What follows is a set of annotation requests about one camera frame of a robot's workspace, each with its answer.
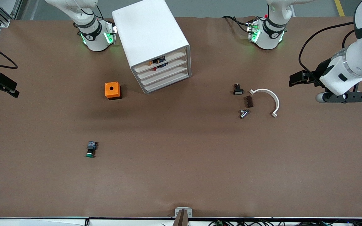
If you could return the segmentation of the brown post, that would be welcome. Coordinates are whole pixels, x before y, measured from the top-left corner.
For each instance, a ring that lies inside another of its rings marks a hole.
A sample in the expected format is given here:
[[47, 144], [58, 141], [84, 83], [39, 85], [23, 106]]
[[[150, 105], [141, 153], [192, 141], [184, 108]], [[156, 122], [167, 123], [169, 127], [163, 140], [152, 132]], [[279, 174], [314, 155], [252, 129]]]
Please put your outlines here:
[[188, 226], [189, 219], [184, 212], [179, 212], [172, 226]]

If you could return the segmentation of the green push button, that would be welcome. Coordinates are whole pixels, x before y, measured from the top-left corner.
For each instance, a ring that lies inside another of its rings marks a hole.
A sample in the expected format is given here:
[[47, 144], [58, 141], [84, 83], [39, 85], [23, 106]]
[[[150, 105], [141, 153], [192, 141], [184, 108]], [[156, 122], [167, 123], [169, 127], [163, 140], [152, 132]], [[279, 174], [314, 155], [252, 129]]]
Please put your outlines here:
[[85, 156], [88, 158], [94, 158], [98, 145], [99, 143], [97, 142], [89, 141], [89, 143], [87, 144], [87, 153], [85, 154]]

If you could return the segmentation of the orange box with hole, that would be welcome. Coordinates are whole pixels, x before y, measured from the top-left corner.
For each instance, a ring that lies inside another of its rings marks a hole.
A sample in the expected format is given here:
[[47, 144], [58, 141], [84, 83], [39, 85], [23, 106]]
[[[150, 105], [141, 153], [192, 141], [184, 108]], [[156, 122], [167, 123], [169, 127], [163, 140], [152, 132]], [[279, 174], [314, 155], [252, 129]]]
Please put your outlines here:
[[105, 83], [104, 93], [108, 100], [122, 99], [122, 87], [117, 81]]

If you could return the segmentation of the grey metal mount bracket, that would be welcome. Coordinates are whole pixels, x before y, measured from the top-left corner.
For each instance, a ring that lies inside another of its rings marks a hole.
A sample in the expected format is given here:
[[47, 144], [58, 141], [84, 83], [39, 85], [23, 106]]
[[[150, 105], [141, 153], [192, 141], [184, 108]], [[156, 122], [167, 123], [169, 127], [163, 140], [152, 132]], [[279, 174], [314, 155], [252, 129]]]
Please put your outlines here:
[[174, 218], [177, 217], [179, 212], [184, 212], [184, 215], [186, 215], [188, 218], [193, 217], [193, 209], [190, 208], [190, 207], [176, 207], [175, 208], [175, 216], [174, 216]]

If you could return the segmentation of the white curved bracket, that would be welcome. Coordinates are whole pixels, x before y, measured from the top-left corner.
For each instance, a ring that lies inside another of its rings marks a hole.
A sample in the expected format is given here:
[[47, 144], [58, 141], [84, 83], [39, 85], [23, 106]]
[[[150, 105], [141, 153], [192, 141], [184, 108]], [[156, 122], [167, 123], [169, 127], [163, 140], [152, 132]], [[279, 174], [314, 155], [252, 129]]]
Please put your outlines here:
[[274, 93], [273, 91], [269, 90], [269, 89], [250, 89], [250, 94], [254, 95], [256, 93], [266, 93], [269, 96], [271, 96], [273, 98], [273, 100], [275, 101], [275, 109], [273, 110], [273, 112], [271, 113], [271, 115], [276, 118], [278, 116], [277, 112], [280, 109], [280, 99], [278, 98], [278, 96], [276, 95], [276, 93]]

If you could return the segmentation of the brown table cover mat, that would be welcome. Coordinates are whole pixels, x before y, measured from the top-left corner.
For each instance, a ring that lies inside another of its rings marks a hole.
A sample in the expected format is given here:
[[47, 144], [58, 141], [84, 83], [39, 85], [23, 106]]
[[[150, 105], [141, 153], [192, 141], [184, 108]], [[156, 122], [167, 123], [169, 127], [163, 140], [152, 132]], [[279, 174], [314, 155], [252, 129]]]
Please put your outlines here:
[[[362, 103], [320, 104], [321, 88], [288, 86], [303, 43], [347, 21], [292, 18], [278, 48], [263, 51], [229, 20], [177, 18], [192, 77], [151, 94], [121, 46], [92, 52], [70, 21], [11, 22], [0, 50], [19, 68], [0, 72], [20, 95], [0, 91], [0, 217], [169, 216], [181, 206], [205, 217], [362, 217]], [[108, 100], [115, 81], [122, 99]], [[276, 93], [276, 118], [273, 98], [250, 89]]]

